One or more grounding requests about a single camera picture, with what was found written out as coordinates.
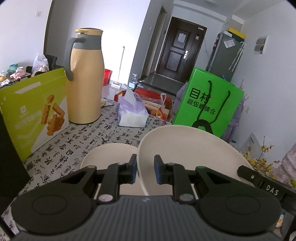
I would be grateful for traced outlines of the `red plastic bag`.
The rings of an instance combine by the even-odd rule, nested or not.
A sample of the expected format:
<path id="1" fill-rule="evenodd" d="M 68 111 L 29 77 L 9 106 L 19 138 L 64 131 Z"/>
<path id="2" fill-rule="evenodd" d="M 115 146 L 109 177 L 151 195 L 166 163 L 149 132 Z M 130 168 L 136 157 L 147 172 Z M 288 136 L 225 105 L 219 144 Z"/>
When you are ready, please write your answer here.
<path id="1" fill-rule="evenodd" d="M 125 91 L 126 90 L 123 90 L 117 93 L 114 96 L 114 101 L 117 102 L 118 96 L 125 94 Z M 153 94 L 152 91 L 136 88 L 133 92 L 136 92 L 140 96 L 149 115 L 155 116 L 163 121 L 168 120 L 170 117 L 169 107 L 171 106 L 171 99 L 168 98 L 165 93 L 156 93 L 155 96 L 150 98 L 148 97 L 148 94 Z"/>

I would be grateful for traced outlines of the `calligraphy print tablecloth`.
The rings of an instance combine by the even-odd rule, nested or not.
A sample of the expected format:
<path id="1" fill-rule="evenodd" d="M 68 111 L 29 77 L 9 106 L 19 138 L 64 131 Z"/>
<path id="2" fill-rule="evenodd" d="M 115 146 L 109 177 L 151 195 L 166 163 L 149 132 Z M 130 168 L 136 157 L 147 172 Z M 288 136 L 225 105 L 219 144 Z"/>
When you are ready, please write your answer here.
<path id="1" fill-rule="evenodd" d="M 121 143 L 135 149 L 148 132 L 168 125 L 167 121 L 150 115 L 143 128 L 119 126 L 116 103 L 112 100 L 109 103 L 101 109 L 97 121 L 86 125 L 70 123 L 24 161 L 23 167 L 30 180 L 19 192 L 20 195 L 77 171 L 85 156 L 96 147 Z"/>

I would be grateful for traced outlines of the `green paper shopping bag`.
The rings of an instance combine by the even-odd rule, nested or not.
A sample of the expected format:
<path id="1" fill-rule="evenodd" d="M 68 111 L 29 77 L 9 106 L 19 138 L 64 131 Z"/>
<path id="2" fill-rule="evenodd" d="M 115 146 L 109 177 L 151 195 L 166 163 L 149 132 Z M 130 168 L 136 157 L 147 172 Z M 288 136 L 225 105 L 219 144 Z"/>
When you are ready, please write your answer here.
<path id="1" fill-rule="evenodd" d="M 243 94 L 232 83 L 195 67 L 173 124 L 199 128 L 221 137 Z"/>

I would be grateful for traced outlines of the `yellow forsythia flower branches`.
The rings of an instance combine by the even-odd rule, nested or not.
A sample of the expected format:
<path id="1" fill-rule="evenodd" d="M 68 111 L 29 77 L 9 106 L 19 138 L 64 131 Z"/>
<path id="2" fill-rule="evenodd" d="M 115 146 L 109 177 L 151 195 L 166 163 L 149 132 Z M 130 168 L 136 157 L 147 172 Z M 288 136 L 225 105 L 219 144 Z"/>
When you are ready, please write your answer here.
<path id="1" fill-rule="evenodd" d="M 276 170 L 276 165 L 281 164 L 282 161 L 275 160 L 272 162 L 268 162 L 267 158 L 265 157 L 266 153 L 269 153 L 273 149 L 274 145 L 267 146 L 265 144 L 265 136 L 263 137 L 263 144 L 260 145 L 259 148 L 259 157 L 255 157 L 251 154 L 252 147 L 247 147 L 247 150 L 245 152 L 241 152 L 243 157 L 248 161 L 248 163 L 251 165 L 253 170 L 258 172 L 259 174 L 262 174 L 264 176 L 267 176 L 269 178 L 272 178 L 276 180 L 276 176 L 274 174 Z"/>

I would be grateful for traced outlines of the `red bucket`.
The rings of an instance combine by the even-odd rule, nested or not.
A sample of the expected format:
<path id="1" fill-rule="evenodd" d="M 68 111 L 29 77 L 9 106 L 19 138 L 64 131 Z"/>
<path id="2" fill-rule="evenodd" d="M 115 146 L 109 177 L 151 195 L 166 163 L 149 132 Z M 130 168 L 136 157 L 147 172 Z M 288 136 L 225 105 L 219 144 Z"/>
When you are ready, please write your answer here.
<path id="1" fill-rule="evenodd" d="M 109 69 L 104 70 L 103 86 L 106 86 L 109 83 L 112 71 Z"/>

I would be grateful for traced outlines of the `yellow-green snack box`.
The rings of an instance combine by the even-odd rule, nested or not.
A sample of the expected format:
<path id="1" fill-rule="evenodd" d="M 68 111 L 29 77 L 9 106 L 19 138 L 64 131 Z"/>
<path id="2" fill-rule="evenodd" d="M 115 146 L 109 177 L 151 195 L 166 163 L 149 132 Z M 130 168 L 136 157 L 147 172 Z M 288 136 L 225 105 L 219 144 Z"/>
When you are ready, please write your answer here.
<path id="1" fill-rule="evenodd" d="M 22 161 L 69 126 L 64 69 L 1 89 L 1 114 Z"/>

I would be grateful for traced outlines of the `yellow thermos jug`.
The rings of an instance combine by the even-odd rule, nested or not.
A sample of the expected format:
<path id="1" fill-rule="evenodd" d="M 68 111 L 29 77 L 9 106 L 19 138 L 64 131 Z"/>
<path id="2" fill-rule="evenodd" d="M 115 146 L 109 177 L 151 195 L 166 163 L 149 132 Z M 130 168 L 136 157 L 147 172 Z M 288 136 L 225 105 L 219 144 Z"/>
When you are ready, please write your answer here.
<path id="1" fill-rule="evenodd" d="M 104 78 L 103 30 L 79 28 L 67 41 L 64 70 L 69 121 L 84 125 L 99 119 Z"/>

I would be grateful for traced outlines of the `purple tissue pack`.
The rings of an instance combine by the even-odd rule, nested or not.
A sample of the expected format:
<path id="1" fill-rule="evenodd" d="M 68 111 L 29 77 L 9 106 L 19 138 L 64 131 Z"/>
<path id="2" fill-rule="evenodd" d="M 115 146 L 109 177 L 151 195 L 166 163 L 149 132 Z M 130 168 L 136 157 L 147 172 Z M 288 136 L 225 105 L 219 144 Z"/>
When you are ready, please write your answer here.
<path id="1" fill-rule="evenodd" d="M 118 96 L 116 111 L 118 125 L 125 127 L 144 128 L 149 116 L 140 96 L 129 87 Z"/>

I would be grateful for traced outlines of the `white plastic bag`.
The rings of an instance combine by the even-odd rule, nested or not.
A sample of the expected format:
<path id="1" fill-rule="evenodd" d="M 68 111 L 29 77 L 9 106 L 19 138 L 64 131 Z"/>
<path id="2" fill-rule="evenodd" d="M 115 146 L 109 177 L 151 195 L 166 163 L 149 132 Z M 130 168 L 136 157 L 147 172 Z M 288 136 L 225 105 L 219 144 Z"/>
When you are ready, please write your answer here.
<path id="1" fill-rule="evenodd" d="M 49 63 L 48 59 L 44 54 L 37 54 L 34 58 L 33 66 L 32 66 L 32 76 L 35 76 L 37 72 L 48 72 L 49 71 Z"/>

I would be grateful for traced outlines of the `large cream plate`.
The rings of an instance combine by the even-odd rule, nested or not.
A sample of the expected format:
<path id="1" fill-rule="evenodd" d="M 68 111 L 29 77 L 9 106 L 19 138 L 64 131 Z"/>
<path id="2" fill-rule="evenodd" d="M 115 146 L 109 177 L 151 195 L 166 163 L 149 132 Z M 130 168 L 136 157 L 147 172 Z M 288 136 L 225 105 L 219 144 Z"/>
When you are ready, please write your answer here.
<path id="1" fill-rule="evenodd" d="M 171 195 L 172 187 L 159 185 L 154 172 L 154 157 L 160 155 L 164 163 L 183 165 L 187 170 L 205 166 L 243 182 L 237 169 L 251 165 L 231 145 L 203 130 L 168 125 L 148 132 L 137 150 L 139 182 L 146 196 Z"/>

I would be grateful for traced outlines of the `grey refrigerator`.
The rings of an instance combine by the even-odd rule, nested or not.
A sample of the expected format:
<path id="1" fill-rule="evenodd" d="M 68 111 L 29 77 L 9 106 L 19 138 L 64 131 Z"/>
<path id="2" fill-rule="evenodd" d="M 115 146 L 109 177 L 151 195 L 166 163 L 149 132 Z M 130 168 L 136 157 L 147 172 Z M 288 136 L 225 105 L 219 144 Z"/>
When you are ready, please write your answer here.
<path id="1" fill-rule="evenodd" d="M 232 32 L 220 32 L 214 43 L 206 71 L 231 82 L 243 49 L 243 38 Z"/>

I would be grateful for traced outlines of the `dark entrance door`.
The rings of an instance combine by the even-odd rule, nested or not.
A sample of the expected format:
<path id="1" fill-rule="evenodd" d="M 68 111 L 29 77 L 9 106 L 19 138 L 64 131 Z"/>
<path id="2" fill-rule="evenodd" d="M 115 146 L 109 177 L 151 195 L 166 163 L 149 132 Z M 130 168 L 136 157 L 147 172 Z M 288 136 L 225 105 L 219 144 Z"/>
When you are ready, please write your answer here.
<path id="1" fill-rule="evenodd" d="M 157 74 L 178 82 L 189 80 L 207 28 L 172 17 Z"/>

